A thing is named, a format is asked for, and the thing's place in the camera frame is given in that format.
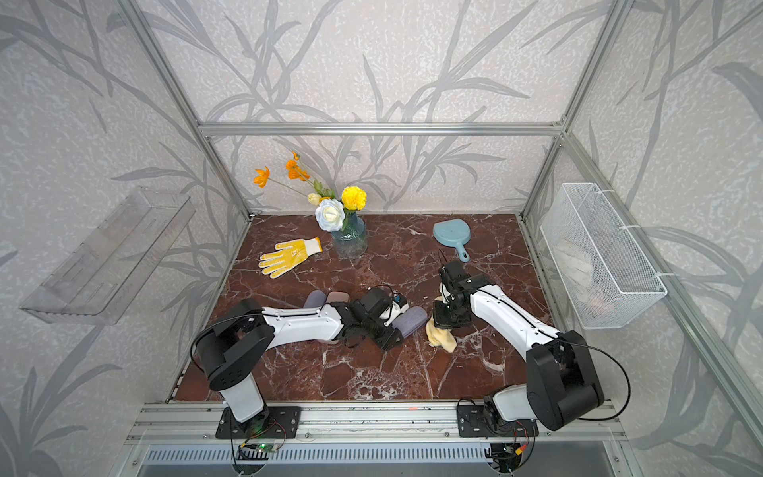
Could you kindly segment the yellow microfiber cloth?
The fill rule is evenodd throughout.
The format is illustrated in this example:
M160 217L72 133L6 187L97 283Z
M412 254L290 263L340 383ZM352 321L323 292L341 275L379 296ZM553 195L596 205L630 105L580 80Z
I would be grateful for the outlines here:
M431 316L425 325L425 331L429 344L434 348L442 348L449 354L452 354L457 346L457 342L449 330L437 328L434 323L434 317Z

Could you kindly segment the lavender eyeglass case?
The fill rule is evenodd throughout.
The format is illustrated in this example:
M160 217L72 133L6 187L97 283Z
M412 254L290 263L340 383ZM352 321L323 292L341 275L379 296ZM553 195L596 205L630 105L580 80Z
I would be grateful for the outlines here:
M320 308L327 301L327 294L321 290L313 290L307 296L303 307L304 308Z
M399 314L391 326L401 332L403 339L411 336L415 331L424 326L429 320L427 311L422 307L411 307L406 312Z

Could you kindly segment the pink eyeglass case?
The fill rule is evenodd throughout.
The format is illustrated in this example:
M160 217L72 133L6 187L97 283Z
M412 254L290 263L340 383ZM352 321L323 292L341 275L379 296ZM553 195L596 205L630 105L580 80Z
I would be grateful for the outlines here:
M347 292L331 291L326 297L326 303L346 303L349 299L350 296Z

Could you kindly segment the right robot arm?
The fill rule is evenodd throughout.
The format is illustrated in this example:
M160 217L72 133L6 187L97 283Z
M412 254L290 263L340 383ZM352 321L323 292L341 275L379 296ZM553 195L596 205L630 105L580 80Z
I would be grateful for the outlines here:
M488 323L526 362L527 381L485 397L493 427L539 421L558 430L604 404L589 348L577 332L562 333L514 302L492 279L470 276L461 262L439 270L441 298L434 326L451 330L474 318Z

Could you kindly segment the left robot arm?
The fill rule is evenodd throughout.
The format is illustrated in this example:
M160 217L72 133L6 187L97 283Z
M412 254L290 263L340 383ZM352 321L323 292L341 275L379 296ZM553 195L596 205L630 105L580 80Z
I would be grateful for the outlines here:
M303 308L263 307L242 300L194 338L191 356L199 359L209 388L220 393L238 425L268 416L252 370L270 349L282 345L322 341L349 343L369 339L383 351L403 343L427 320L421 307L404 296L373 287L353 301L330 300L316 292Z

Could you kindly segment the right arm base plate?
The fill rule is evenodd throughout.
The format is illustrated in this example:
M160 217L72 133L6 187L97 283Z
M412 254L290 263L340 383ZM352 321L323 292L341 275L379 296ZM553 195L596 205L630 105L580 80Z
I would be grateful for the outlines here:
M460 437L510 437L532 439L538 436L538 425L533 419L506 421L494 405L457 403L456 417Z

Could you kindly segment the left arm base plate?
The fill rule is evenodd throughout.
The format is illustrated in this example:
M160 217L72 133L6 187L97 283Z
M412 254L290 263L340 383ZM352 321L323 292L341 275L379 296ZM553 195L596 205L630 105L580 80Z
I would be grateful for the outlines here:
M216 439L243 441L246 438L294 439L302 408L292 405L265 407L248 419L237 421L229 407L223 410L216 430Z

